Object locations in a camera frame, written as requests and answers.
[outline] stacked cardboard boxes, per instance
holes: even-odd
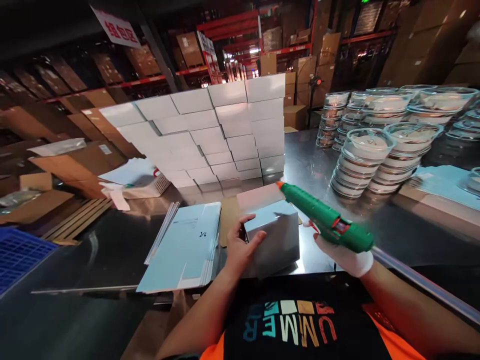
[[[399,19],[378,86],[441,84],[479,12],[479,1],[425,0],[411,5]]]
[[[446,77],[445,84],[468,84],[480,87],[480,45],[469,42],[455,61],[455,66]]]

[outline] wooden pallet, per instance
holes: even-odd
[[[75,237],[111,206],[111,199],[85,200],[77,211],[41,238],[59,245],[77,245]]]

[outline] stainless steel table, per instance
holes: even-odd
[[[280,179],[300,186],[346,218],[364,224],[380,249],[409,266],[480,265],[480,246],[394,205],[389,196],[365,193],[357,200],[349,200],[337,195],[330,187],[330,178],[339,153],[317,147],[316,137],[316,130],[285,134],[284,173],[180,190],[170,186],[160,198],[132,200],[128,213],[110,210],[84,234],[79,246],[61,248],[48,259],[55,262],[54,270],[45,274],[34,293],[132,291],[145,272],[145,257],[170,202],[180,201],[181,206],[215,202]],[[299,232],[300,260],[283,274],[332,271],[333,262],[315,245],[313,230],[300,226]]]

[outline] brown cardboard box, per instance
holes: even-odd
[[[295,94],[287,94],[283,98],[283,107],[293,106],[295,104]]]
[[[260,55],[260,75],[273,75],[277,73],[277,55],[269,53]]]
[[[50,59],[50,64],[53,68],[60,74],[63,80],[73,89],[74,92],[80,92],[87,89],[85,83],[61,56],[50,54],[48,58]]]
[[[28,88],[35,96],[39,99],[49,99],[53,97],[53,95],[47,91],[42,85],[38,83],[38,81],[26,72],[23,69],[16,68],[13,70],[15,75],[20,79],[21,83]]]
[[[316,56],[300,57],[293,61],[293,71],[296,72],[297,83],[308,83],[315,76],[315,67],[317,66]]]
[[[285,85],[285,95],[293,95],[295,94],[295,84],[287,84]]]
[[[64,83],[64,81],[59,78],[53,71],[44,68],[42,66],[36,66],[38,73],[43,80],[48,84],[48,86],[55,92],[57,95],[65,95],[71,93],[70,89]]]
[[[335,65],[320,65],[316,68],[316,76],[320,77],[321,84],[331,84],[334,78]]]
[[[284,126],[304,130],[307,124],[307,107],[303,105],[283,108]]]
[[[295,84],[297,82],[297,73],[296,72],[286,72],[285,73],[285,84]]]
[[[81,110],[94,108],[86,96],[75,94],[60,98],[60,102],[72,113],[79,114]]]
[[[341,39],[341,32],[325,34],[323,36],[320,57],[318,58],[318,65],[335,64]]]
[[[187,70],[187,64],[185,64],[184,57],[182,55],[182,50],[179,47],[175,47],[173,49],[173,57],[175,58],[175,62],[178,65],[178,70]]]
[[[93,125],[128,159],[143,158],[144,156],[100,113],[99,108],[83,110],[82,113]]]
[[[45,138],[54,143],[60,134],[71,138],[82,137],[83,132],[60,110],[41,102],[15,106],[3,112],[8,126],[26,140]]]
[[[87,143],[86,147],[56,156],[37,156],[29,159],[42,170],[64,182],[91,180],[123,165],[126,161],[106,140]]]
[[[141,79],[150,75],[160,74],[157,61],[147,44],[142,45],[141,48],[125,46],[125,52]]]
[[[480,62],[456,64],[446,77],[444,84],[467,83],[471,87],[480,86]]]
[[[176,40],[180,45],[183,59],[186,66],[193,67],[204,64],[204,57],[197,41],[197,35],[194,31],[185,34],[177,35]]]
[[[89,90],[84,92],[83,95],[93,104],[94,108],[106,108],[117,105],[113,97],[104,88]]]
[[[100,71],[103,81],[107,84],[123,83],[124,77],[115,68],[110,56],[106,53],[94,53],[91,55],[96,67]]]
[[[68,118],[83,131],[87,140],[101,141],[106,140],[105,136],[97,129],[95,125],[83,113],[68,115]]]
[[[480,44],[470,41],[455,61],[455,64],[467,63],[480,63]]]

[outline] box flap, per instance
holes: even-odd
[[[52,174],[39,172],[34,174],[20,175],[20,190],[52,190]]]

